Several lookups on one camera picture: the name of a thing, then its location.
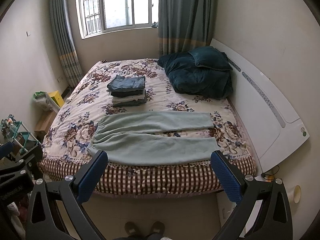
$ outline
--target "person's feet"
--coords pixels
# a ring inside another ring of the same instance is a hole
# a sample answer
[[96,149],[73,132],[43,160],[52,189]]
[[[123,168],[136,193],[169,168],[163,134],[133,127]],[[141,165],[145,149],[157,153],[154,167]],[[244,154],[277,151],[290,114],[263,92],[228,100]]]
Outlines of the person's feet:
[[156,221],[153,223],[151,229],[150,229],[150,235],[151,234],[164,234],[164,223],[160,222],[160,221]]
[[139,228],[133,222],[126,222],[124,225],[124,230],[128,234],[128,236],[142,236]]

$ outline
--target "metal screw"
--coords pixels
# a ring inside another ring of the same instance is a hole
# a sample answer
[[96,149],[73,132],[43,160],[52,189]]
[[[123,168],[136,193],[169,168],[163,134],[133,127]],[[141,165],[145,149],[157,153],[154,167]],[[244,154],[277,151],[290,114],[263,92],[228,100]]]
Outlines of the metal screw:
[[282,184],[282,179],[276,179],[276,184],[281,185]]
[[37,179],[36,184],[40,185],[40,184],[42,184],[42,182],[43,182],[43,179]]
[[65,179],[66,181],[70,181],[70,180],[73,179],[73,176],[72,176],[72,175],[67,175],[67,176],[65,176],[64,179]]
[[245,179],[246,179],[247,181],[253,181],[253,177],[252,177],[251,175],[246,175],[246,176],[245,176]]

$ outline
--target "dark green pillow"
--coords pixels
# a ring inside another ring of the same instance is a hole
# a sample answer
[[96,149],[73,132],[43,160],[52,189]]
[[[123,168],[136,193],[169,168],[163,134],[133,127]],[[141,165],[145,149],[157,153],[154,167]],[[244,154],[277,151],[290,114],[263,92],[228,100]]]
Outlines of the dark green pillow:
[[199,47],[189,51],[194,57],[197,67],[206,67],[213,70],[232,70],[225,53],[221,53],[211,46]]

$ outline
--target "folded clothes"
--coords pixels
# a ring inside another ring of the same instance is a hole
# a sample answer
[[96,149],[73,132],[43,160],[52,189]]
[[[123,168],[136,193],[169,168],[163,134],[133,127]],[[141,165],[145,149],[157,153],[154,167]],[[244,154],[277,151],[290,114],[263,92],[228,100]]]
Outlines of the folded clothes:
[[113,97],[117,97],[117,98],[124,98],[124,97],[142,95],[142,93],[143,93],[143,89],[135,90],[135,91],[129,91],[129,92],[111,92],[111,95]]
[[146,96],[146,90],[144,89],[142,91],[142,95],[137,95],[137,96],[129,96],[129,97],[124,97],[124,98],[118,98],[118,97],[113,97],[112,98],[112,103],[114,105],[116,104],[120,104],[120,103],[126,103],[126,102],[130,102],[130,101],[137,101],[139,99],[144,99]]
[[145,88],[144,76],[125,78],[120,75],[116,77],[107,85],[107,88],[111,92],[129,92],[136,90],[143,90]]
[[138,99],[138,100],[132,100],[130,102],[124,102],[124,103],[119,103],[116,105],[113,105],[114,107],[122,107],[122,106],[139,106],[141,104],[144,104],[147,102],[147,95],[143,99]]

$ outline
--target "windowsill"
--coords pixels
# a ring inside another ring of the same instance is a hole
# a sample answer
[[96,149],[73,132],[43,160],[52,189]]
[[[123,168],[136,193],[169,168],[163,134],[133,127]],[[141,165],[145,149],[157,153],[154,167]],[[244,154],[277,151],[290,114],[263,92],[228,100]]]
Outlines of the windowsill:
[[107,34],[107,33],[115,33],[115,32],[122,32],[122,31],[128,31],[128,30],[137,30],[137,29],[157,29],[158,27],[140,27],[140,28],[128,28],[128,29],[122,29],[122,30],[113,30],[113,31],[109,31],[109,32],[103,32],[103,33],[96,33],[96,34],[92,34],[92,35],[88,35],[85,37],[81,37],[82,40],[87,39],[87,38],[91,38],[91,37],[95,37],[95,36],[99,36],[99,35],[103,35],[103,34]]

